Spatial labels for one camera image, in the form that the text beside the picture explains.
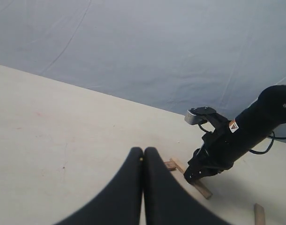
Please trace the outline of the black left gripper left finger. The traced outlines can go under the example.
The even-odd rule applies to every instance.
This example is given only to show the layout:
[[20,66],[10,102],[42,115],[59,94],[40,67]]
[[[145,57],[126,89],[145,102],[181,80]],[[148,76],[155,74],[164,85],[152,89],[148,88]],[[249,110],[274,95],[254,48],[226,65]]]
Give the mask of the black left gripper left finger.
[[112,180],[91,201],[58,225],[138,225],[142,202],[140,147],[131,148]]

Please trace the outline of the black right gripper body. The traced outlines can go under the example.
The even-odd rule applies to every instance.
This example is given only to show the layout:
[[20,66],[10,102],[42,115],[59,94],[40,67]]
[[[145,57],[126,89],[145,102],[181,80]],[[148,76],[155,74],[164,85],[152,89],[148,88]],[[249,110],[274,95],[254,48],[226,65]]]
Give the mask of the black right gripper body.
[[188,168],[184,172],[184,178],[190,184],[204,177],[215,176],[233,165],[233,163],[225,163],[218,156],[225,147],[223,135],[229,120],[216,113],[209,118],[208,122],[213,125],[214,130],[206,131],[202,136],[203,144],[194,151],[192,158],[188,161]]

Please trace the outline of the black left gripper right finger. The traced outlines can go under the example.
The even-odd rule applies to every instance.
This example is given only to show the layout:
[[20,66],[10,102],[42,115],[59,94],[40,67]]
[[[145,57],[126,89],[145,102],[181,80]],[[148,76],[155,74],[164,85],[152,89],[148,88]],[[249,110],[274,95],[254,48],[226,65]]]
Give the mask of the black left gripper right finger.
[[177,182],[154,147],[144,151],[143,192],[148,225],[227,225]]

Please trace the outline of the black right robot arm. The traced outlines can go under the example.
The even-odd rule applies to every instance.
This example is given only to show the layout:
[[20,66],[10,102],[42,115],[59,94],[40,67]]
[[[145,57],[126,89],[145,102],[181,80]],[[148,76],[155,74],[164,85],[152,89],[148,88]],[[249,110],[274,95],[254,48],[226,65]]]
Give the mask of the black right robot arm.
[[193,184],[203,177],[229,170],[268,136],[275,139],[274,129],[286,123],[286,85],[266,88],[233,120],[207,106],[189,109],[184,120],[199,127],[209,122],[214,127],[213,131],[205,132],[202,146],[188,161],[184,178]]

